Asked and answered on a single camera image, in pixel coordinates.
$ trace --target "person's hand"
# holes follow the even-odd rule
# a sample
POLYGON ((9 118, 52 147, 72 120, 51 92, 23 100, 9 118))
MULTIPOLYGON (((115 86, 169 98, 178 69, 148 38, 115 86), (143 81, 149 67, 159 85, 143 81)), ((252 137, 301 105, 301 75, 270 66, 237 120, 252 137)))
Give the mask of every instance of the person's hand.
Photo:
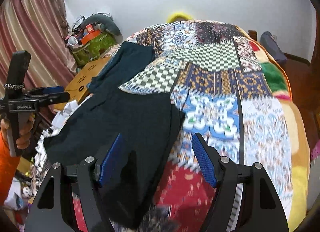
MULTIPOLYGON (((26 149, 30 145, 31 129, 33 128, 34 117, 30 114, 28 122, 20 129, 20 138, 17 139, 17 147, 19 149, 26 149)), ((10 127, 10 122, 7 119, 2 119, 0 123, 2 138, 6 145, 8 145, 7 129, 10 127)))

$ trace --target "pink curtain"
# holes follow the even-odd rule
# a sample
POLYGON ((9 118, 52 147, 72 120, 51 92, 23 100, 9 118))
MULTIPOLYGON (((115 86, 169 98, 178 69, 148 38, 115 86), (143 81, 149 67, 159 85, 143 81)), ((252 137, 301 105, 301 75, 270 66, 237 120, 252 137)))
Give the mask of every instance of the pink curtain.
POLYGON ((63 0, 4 0, 0 6, 0 94, 4 94, 11 55, 18 50, 32 55, 25 77, 27 89, 65 87, 76 70, 63 40, 67 28, 63 0))

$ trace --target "dark green cloth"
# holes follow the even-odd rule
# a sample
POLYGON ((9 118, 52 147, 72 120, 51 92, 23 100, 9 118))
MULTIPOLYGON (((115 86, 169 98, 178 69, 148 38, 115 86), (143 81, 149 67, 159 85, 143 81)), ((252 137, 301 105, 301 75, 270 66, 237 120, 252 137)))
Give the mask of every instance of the dark green cloth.
POLYGON ((111 148, 115 134, 121 133, 121 149, 110 155, 116 163, 104 169, 112 176, 99 194, 108 217, 132 229, 152 205, 185 116, 171 104, 169 93, 138 95, 118 89, 154 57, 152 46, 124 42, 102 74, 92 79, 89 90, 94 95, 70 116, 59 135, 44 139, 49 161, 67 166, 96 155, 102 146, 111 148))
POLYGON ((263 74, 272 92, 280 90, 288 91, 282 72, 276 67, 276 65, 266 62, 262 63, 261 66, 263 74))

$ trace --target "bed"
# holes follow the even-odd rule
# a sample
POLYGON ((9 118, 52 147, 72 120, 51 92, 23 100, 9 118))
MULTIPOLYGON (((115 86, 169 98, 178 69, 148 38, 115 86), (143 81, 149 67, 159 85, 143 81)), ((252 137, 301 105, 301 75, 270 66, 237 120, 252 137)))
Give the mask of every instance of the bed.
MULTIPOLYGON (((126 41, 152 45, 156 60, 119 88, 139 95, 170 92, 186 113, 154 205, 138 230, 199 231, 215 195, 191 148, 192 133, 200 132, 220 155, 264 165, 294 231, 306 215, 310 152, 288 78, 270 54, 241 28, 210 20, 154 25, 126 41), (225 105, 228 121, 214 111, 217 103, 225 105), (218 127, 214 117, 220 117, 218 127)), ((238 185, 227 231, 235 228, 241 193, 238 185)))

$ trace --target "dark clothing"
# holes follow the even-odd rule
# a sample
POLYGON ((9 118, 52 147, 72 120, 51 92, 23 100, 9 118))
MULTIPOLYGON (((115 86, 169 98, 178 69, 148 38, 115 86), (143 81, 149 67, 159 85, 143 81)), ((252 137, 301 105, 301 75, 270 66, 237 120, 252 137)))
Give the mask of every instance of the dark clothing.
POLYGON ((90 93, 105 92, 132 79, 155 59, 152 46, 141 46, 125 41, 111 61, 105 65, 89 86, 90 93))
POLYGON ((44 139, 44 146, 50 162, 71 165, 94 156, 102 145, 111 146, 115 134, 121 133, 123 150, 117 155, 119 169, 114 170, 119 182, 105 185, 100 194, 112 220, 136 228, 152 203, 184 113, 171 104, 169 93, 136 95, 119 90, 128 80, 124 74, 138 73, 133 72, 134 61, 147 60, 130 60, 138 54, 135 50, 123 49, 120 54, 97 92, 74 112, 58 136, 44 139))
POLYGON ((260 37, 260 44, 268 51, 268 53, 278 62, 284 62, 287 57, 279 48, 272 34, 268 31, 264 32, 260 37))

